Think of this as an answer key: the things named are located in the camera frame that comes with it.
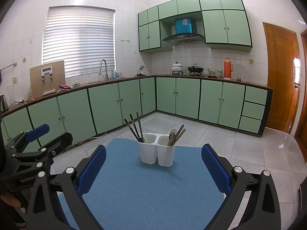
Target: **stack of bowls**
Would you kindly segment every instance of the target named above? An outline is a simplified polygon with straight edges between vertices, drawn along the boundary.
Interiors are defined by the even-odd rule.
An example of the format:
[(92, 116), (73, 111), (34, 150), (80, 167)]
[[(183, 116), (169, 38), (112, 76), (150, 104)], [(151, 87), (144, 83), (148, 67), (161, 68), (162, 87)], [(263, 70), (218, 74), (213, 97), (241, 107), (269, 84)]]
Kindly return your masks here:
[(216, 69), (215, 70), (215, 76), (217, 77), (217, 78), (222, 78), (223, 77), (223, 70), (221, 70), (221, 69)]
[(210, 68), (204, 68), (203, 72), (204, 72), (204, 76), (208, 77), (210, 75)]

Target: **window blind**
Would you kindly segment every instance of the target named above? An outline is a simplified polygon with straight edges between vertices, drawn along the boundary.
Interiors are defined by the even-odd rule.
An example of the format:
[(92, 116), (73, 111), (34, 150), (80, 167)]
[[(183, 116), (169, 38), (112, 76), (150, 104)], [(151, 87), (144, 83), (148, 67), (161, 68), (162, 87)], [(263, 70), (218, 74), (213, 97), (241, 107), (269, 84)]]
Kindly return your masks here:
[(114, 70), (114, 11), (82, 6), (49, 8), (42, 53), (43, 64), (64, 61), (66, 78), (99, 72), (102, 59), (107, 70)]

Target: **blue gripper pad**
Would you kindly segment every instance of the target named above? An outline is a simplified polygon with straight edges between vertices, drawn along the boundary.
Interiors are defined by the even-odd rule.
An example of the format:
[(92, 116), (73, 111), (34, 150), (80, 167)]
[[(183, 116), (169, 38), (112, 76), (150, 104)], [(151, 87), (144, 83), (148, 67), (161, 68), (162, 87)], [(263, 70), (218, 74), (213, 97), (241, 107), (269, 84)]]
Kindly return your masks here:
[(79, 196), (82, 196), (90, 190), (96, 176), (106, 160), (106, 148), (101, 144), (97, 148), (99, 149), (89, 157), (90, 161), (79, 176), (77, 183), (77, 193)]
[(41, 136), (47, 134), (49, 132), (49, 125), (46, 123), (41, 125), (40, 127), (37, 127), (36, 129), (30, 131), (26, 136), (27, 142), (33, 142), (36, 139), (40, 138)]
[(207, 145), (201, 149), (201, 158), (219, 191), (229, 196), (231, 192), (230, 176)]

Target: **orange thermos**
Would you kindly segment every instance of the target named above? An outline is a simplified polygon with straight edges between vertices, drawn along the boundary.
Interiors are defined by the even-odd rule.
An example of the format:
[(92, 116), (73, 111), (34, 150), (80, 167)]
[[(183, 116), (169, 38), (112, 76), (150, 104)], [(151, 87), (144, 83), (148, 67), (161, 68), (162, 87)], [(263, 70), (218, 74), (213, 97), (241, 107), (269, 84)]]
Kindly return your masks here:
[(227, 57), (224, 60), (224, 79), (231, 79), (232, 70), (233, 70), (233, 65), (230, 59)]

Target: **brown countertop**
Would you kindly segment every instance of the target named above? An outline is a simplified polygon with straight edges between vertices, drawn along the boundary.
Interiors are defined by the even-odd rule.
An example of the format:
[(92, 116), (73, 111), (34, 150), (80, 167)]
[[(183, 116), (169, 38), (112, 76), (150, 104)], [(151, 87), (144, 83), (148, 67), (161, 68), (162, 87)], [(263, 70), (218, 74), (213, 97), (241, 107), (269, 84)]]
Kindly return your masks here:
[(13, 108), (9, 108), (9, 110), (3, 112), (1, 114), (1, 116), (5, 117), (6, 115), (9, 115), (9, 114), (11, 114), (15, 111), (18, 111), (18, 110), (25, 108), (27, 106), (30, 106), (32, 104), (44, 101), (44, 100), (49, 99), (49, 98), (57, 97), (57, 96), (60, 96), (60, 95), (63, 95), (63, 94), (79, 91), (79, 90), (86, 89), (86, 88), (96, 87), (96, 86), (100, 86), (100, 85), (113, 84), (113, 83), (118, 83), (118, 82), (122, 82), (122, 81), (142, 79), (142, 78), (148, 78), (148, 77), (173, 77), (173, 78), (192, 78), (192, 79), (216, 80), (216, 81), (243, 84), (243, 85), (249, 85), (249, 86), (253, 86), (253, 87), (266, 88), (266, 89), (272, 89), (273, 90), (273, 88), (268, 87), (267, 85), (260, 85), (260, 84), (257, 84), (257, 83), (246, 82), (246, 81), (238, 82), (236, 80), (226, 80), (226, 79), (208, 78), (208, 77), (204, 77), (204, 76), (191, 76), (191, 75), (149, 74), (149, 75), (142, 76), (142, 77), (131, 76), (131, 77), (123, 77), (123, 78), (119, 78), (119, 79), (104, 80), (104, 81), (100, 81), (100, 82), (95, 82), (93, 84), (82, 84), (82, 85), (80, 85), (76, 88), (70, 89), (69, 91), (51, 93), (51, 94), (48, 94), (48, 95), (45, 95), (45, 96), (42, 96), (42, 97), (39, 97), (39, 98), (36, 98), (36, 99), (29, 100), (27, 102), (20, 103), (19, 105), (15, 106)]

